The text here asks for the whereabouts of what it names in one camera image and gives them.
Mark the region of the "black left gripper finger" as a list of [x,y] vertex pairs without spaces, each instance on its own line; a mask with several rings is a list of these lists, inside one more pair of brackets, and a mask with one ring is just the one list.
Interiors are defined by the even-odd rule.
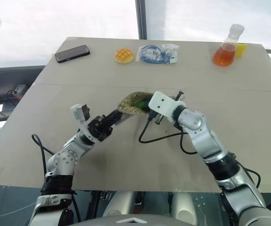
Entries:
[[122,112],[112,111],[109,115],[105,116],[103,120],[105,121],[119,121],[122,117]]
[[122,114],[112,116],[111,119],[109,120],[108,126],[113,127],[119,125],[122,122],[122,118],[123,118]]

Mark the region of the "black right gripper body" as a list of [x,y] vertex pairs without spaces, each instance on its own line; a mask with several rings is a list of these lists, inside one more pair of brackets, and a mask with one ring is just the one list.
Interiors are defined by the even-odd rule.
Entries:
[[156,124],[160,124],[162,119],[166,117],[170,122],[173,120],[173,111],[178,106],[185,106],[181,101],[184,98],[184,93],[179,91],[176,97],[169,97],[166,94],[156,91],[148,103],[148,107],[159,114],[156,119]]

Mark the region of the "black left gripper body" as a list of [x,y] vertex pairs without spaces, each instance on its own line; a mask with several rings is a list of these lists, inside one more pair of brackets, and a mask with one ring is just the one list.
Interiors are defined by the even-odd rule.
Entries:
[[98,141],[102,142],[111,135],[114,124],[113,118],[108,116],[97,116],[88,124],[88,130]]

